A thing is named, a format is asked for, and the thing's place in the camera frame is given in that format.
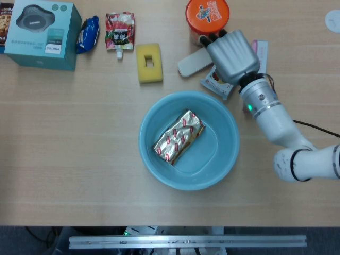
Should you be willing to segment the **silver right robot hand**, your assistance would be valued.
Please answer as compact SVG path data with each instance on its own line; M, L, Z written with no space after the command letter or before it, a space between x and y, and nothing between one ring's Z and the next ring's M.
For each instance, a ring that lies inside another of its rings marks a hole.
M216 67L217 76L226 83L241 86L261 79L260 62L241 30L201 36L200 42Z

